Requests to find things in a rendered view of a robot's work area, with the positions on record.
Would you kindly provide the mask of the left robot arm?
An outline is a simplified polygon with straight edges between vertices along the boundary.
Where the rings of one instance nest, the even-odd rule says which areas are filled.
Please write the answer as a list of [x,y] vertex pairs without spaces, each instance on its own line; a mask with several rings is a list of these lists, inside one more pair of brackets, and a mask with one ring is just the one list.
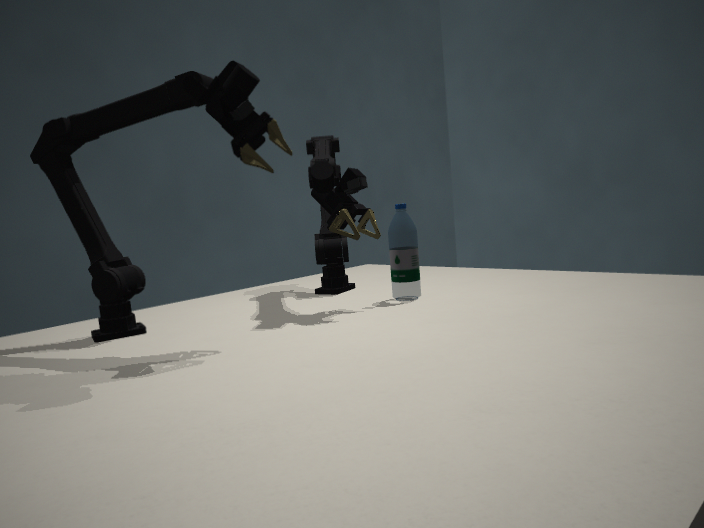
[[326,198],[325,201],[334,210],[339,203],[358,203],[350,194],[357,193],[359,190],[367,188],[368,185],[366,176],[358,169],[347,168],[341,178],[340,165],[336,165],[335,161],[335,152],[340,152],[339,138],[334,138],[333,135],[311,137],[311,140],[306,140],[306,148],[307,155],[313,154],[310,167],[308,167],[310,189],[313,188],[311,196],[321,206],[320,234],[315,234],[316,262],[321,265],[326,264],[325,268],[322,267],[322,287],[316,288],[319,290],[315,289],[315,294],[337,295],[354,289],[355,283],[348,282],[348,275],[345,274],[345,266],[343,265],[343,261],[349,262],[347,237],[327,229],[330,214],[323,208],[323,202]]

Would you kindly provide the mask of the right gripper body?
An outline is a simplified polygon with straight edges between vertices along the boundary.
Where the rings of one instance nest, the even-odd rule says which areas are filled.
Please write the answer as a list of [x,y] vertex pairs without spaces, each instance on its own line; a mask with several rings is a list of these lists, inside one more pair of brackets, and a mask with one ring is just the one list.
[[[268,119],[268,120],[267,120]],[[241,133],[239,133],[232,141],[233,153],[242,161],[241,152],[239,151],[247,142],[255,151],[265,142],[265,137],[263,134],[268,133],[267,124],[273,120],[270,115],[264,111],[258,118],[256,118],[249,126],[247,126]],[[257,138],[258,137],[258,138]],[[257,138],[257,139],[256,139]],[[246,142],[246,141],[247,142]],[[241,144],[240,144],[241,143]],[[240,144],[240,146],[238,146]],[[237,149],[238,146],[238,149]],[[237,149],[237,150],[236,150]],[[239,151],[239,153],[238,153]]]

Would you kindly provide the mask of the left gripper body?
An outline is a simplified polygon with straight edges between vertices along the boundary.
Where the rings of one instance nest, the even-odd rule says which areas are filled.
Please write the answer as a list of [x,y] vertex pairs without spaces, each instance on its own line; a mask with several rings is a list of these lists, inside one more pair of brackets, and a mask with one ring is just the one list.
[[[325,199],[326,199],[326,198],[325,198]],[[348,210],[348,212],[349,212],[349,214],[350,214],[350,216],[351,216],[353,222],[356,221],[356,220],[354,219],[354,218],[356,217],[356,215],[362,215],[362,216],[360,217],[360,219],[358,220],[358,222],[360,222],[361,219],[363,218],[363,216],[365,215],[365,213],[367,212],[367,210],[370,209],[370,208],[366,208],[364,205],[359,204],[359,203],[339,203],[339,204],[336,206],[335,210],[334,210],[334,209],[325,201],[325,199],[324,199],[324,202],[323,202],[323,208],[330,214],[330,217],[329,217],[329,219],[328,219],[328,221],[327,221],[328,225],[329,225],[329,224],[330,224],[330,225],[327,227],[327,229],[329,229],[329,227],[331,226],[331,224],[333,223],[334,219],[335,219],[336,216],[339,214],[339,212],[341,211],[341,209],[347,209],[347,210]],[[333,213],[333,211],[334,211],[334,213]],[[333,214],[332,214],[332,213],[333,213]],[[332,214],[332,216],[331,216],[331,214]],[[353,215],[353,214],[354,214],[354,215]],[[333,218],[334,218],[334,219],[333,219]],[[332,220],[332,219],[333,219],[333,220]],[[347,221],[344,221],[343,224],[342,224],[341,227],[340,227],[340,230],[345,229],[346,226],[347,226],[347,224],[348,224]]]

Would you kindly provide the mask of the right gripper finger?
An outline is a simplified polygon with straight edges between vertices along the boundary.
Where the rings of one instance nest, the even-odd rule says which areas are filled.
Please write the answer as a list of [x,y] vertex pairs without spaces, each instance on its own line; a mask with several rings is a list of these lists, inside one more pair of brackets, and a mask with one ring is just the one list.
[[[278,147],[280,147],[282,150],[284,150],[286,153],[292,156],[292,151],[285,142],[282,133],[279,129],[279,126],[276,122],[275,119],[271,120],[268,124],[268,134],[269,134],[269,139],[275,143]],[[282,142],[280,142],[279,140]]]
[[240,152],[242,162],[244,164],[259,167],[268,172],[274,173],[274,170],[269,166],[269,164],[247,143],[240,149]]

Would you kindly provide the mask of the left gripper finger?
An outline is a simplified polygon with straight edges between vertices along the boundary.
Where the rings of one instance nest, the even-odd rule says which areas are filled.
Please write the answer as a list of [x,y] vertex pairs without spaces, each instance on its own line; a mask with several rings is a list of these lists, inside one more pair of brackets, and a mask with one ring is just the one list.
[[[376,234],[374,234],[374,233],[372,233],[372,232],[370,232],[370,231],[368,231],[368,230],[365,229],[365,227],[366,227],[365,225],[366,225],[366,223],[367,223],[368,221],[371,221],[372,226],[373,226],[373,228],[374,228]],[[363,218],[362,218],[361,221],[359,222],[359,224],[358,224],[358,226],[357,226],[357,229],[358,229],[359,232],[361,232],[361,233],[363,233],[363,234],[366,234],[366,235],[368,235],[368,236],[370,236],[370,237],[373,237],[373,238],[375,238],[375,239],[379,239],[380,236],[381,236],[380,231],[379,231],[378,226],[377,226],[377,223],[376,223],[376,219],[375,219],[374,212],[373,212],[371,209],[368,209],[368,210],[367,210],[367,212],[365,213],[365,215],[363,216]]]
[[[340,227],[344,221],[347,221],[347,223],[349,224],[349,226],[353,230],[354,234],[340,230]],[[331,226],[329,227],[328,230],[330,232],[337,233],[337,234],[352,238],[354,240],[358,240],[360,238],[359,231],[358,231],[355,223],[353,222],[347,209],[342,209],[339,212],[339,214],[336,216],[336,218],[334,219],[333,223],[331,224]]]

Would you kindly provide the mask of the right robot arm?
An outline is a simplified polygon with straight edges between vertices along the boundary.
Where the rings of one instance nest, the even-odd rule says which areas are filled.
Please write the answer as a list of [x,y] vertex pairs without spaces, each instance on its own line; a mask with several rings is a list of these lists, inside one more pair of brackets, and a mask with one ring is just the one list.
[[30,157],[50,180],[90,259],[92,290],[100,300],[100,329],[91,331],[95,343],[147,333],[145,325],[136,323],[127,301],[142,292],[146,280],[143,271],[132,265],[129,257],[123,258],[112,242],[76,173],[71,154],[103,134],[205,104],[206,112],[235,138],[260,116],[248,100],[259,81],[242,64],[230,61],[214,79],[189,71],[155,88],[44,124]]

